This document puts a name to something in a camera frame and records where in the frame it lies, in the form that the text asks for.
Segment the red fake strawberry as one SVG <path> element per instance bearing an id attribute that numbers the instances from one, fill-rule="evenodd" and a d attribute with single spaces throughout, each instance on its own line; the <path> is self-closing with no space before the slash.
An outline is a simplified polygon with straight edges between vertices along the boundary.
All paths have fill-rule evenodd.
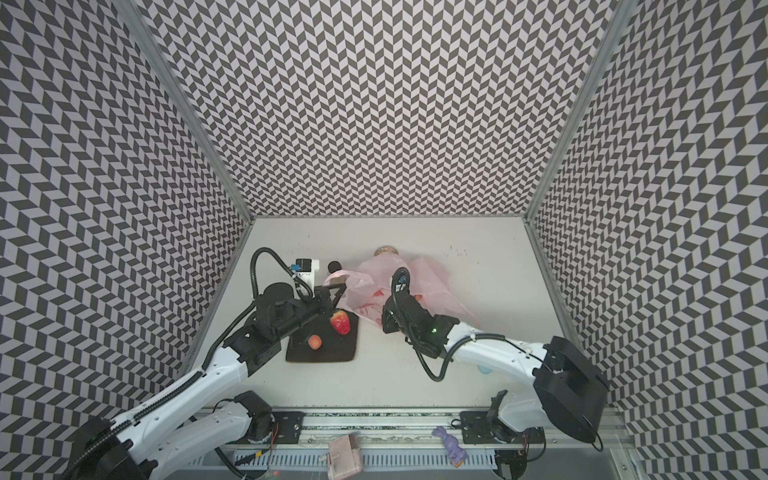
<path id="1" fill-rule="evenodd" d="M 344 310 L 337 310 L 330 317 L 332 328 L 341 336 L 346 336 L 351 332 L 351 320 L 349 314 Z"/>

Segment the orange fake peach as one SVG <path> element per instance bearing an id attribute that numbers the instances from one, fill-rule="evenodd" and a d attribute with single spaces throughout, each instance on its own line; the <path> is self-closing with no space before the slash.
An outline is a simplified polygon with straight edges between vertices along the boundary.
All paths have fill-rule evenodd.
<path id="1" fill-rule="evenodd" d="M 308 339 L 308 346 L 313 350 L 317 351 L 319 350 L 323 345 L 323 340 L 319 335 L 312 335 Z"/>

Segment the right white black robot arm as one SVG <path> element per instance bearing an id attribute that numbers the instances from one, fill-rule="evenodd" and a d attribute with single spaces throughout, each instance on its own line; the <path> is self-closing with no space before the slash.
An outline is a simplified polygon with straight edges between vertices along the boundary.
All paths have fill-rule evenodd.
<path id="1" fill-rule="evenodd" d="M 430 380 L 443 381 L 454 362 L 501 373 L 516 380 L 522 391 L 503 389 L 492 398 L 490 424 L 515 433 L 552 427 L 603 449 L 599 427 L 610 384 L 574 343 L 560 336 L 546 343 L 514 340 L 432 314 L 411 294 L 410 281 L 405 267 L 392 275 L 382 329 L 403 333 Z"/>

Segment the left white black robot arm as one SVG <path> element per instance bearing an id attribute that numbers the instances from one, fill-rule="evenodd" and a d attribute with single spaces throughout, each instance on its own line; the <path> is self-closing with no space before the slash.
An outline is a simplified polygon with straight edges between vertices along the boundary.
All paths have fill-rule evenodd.
<path id="1" fill-rule="evenodd" d="M 273 249 L 251 256 L 251 303 L 212 343 L 202 364 L 111 420 L 73 434 L 64 479 L 165 479 L 195 458 L 242 438 L 274 434 L 272 408 L 244 391 L 204 419 L 191 418 L 272 360 L 290 335 L 336 313 L 346 286 L 315 283 L 316 263 L 287 264 Z"/>

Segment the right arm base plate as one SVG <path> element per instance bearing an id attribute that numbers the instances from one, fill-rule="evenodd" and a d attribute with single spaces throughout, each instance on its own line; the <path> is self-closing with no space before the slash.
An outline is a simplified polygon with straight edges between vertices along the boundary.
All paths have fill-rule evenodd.
<path id="1" fill-rule="evenodd" d="M 543 439 L 540 432 L 532 431 L 526 436 L 523 432 L 512 430 L 498 419 L 489 420 L 487 411 L 461 411 L 451 425 L 460 431 L 462 441 L 467 445 L 495 443 L 523 445 L 526 441 L 541 443 Z"/>

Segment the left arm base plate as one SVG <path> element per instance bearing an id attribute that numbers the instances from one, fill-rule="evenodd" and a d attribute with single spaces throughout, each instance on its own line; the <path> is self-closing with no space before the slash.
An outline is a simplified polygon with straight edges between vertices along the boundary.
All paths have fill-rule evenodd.
<path id="1" fill-rule="evenodd" d="M 278 411 L 256 417 L 246 434 L 255 444 L 298 444 L 303 430 L 305 413 Z"/>

